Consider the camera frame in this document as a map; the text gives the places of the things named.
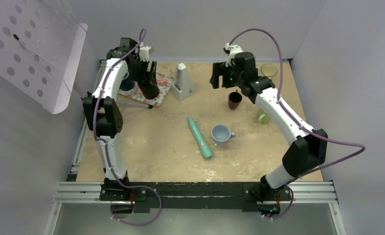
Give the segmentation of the brown striped mug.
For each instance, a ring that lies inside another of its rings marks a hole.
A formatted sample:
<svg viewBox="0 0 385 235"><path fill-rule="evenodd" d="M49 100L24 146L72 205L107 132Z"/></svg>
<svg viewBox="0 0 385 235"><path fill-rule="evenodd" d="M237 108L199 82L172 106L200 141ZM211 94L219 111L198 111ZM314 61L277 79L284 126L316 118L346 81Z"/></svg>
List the brown striped mug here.
<svg viewBox="0 0 385 235"><path fill-rule="evenodd" d="M242 95L238 91L231 92L228 96L228 102L227 102L229 109L230 110L237 109L242 99L243 99Z"/></svg>

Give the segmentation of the beige mug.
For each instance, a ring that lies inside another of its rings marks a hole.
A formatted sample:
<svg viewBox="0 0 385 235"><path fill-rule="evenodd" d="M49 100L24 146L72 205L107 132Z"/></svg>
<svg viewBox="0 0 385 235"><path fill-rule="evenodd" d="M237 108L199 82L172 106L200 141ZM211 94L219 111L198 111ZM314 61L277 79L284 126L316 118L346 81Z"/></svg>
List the beige mug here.
<svg viewBox="0 0 385 235"><path fill-rule="evenodd" d="M273 64L263 64L260 67L260 71L264 76L268 78L273 78L278 74L278 69Z"/></svg>

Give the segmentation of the light green mug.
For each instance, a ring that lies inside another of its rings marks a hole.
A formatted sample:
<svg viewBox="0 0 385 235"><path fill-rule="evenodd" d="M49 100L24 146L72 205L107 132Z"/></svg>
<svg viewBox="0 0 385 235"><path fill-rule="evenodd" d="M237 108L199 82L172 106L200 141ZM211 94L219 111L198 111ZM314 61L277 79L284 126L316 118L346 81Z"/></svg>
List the light green mug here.
<svg viewBox="0 0 385 235"><path fill-rule="evenodd" d="M258 117L259 123L269 123L271 121L271 118L267 115L267 113L264 110L260 111L260 115Z"/></svg>

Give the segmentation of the white upside-down mug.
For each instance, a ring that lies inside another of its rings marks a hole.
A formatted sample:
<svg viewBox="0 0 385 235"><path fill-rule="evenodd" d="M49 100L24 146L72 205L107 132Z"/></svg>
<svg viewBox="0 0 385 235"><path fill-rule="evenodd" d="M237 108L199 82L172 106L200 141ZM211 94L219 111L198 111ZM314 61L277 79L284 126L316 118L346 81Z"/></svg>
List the white upside-down mug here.
<svg viewBox="0 0 385 235"><path fill-rule="evenodd" d="M213 126L211 130L212 143L216 147L222 147L225 143L236 137L236 134L230 130L230 128L224 124L217 124Z"/></svg>

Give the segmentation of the black mug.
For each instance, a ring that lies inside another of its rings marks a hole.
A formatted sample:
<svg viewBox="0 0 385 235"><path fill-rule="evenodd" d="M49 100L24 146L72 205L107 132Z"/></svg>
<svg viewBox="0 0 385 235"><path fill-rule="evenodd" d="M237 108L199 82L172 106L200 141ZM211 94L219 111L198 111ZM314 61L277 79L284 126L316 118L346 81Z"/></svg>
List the black mug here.
<svg viewBox="0 0 385 235"><path fill-rule="evenodd" d="M158 97L160 91L155 78L138 81L137 84L146 99L152 100Z"/></svg>

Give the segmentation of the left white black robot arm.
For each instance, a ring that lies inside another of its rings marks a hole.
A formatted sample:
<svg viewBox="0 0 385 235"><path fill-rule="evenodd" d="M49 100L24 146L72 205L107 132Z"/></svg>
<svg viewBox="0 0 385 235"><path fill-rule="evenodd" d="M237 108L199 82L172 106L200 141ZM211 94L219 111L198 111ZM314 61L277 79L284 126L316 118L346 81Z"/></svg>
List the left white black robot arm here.
<svg viewBox="0 0 385 235"><path fill-rule="evenodd" d="M83 109L89 129L93 132L105 170L104 190L112 190L118 200L130 196L127 168L121 159L120 132L123 117L117 105L121 83L128 80L139 86L143 96L159 95L155 61L150 62L149 49L131 38L121 38L118 47L106 55L106 67L94 93L83 98Z"/></svg>

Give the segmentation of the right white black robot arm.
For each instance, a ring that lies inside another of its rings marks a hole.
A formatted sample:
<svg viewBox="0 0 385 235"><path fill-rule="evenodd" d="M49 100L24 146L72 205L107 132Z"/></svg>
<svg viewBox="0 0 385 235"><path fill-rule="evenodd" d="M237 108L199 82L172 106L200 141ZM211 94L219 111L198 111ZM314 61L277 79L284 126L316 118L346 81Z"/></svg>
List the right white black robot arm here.
<svg viewBox="0 0 385 235"><path fill-rule="evenodd" d="M277 125L289 144L282 163L260 179L257 193L272 199L279 188L325 161L327 133L303 121L279 96L272 80L259 76L250 52L239 52L227 62L213 63L210 84L238 87L241 93L263 110Z"/></svg>

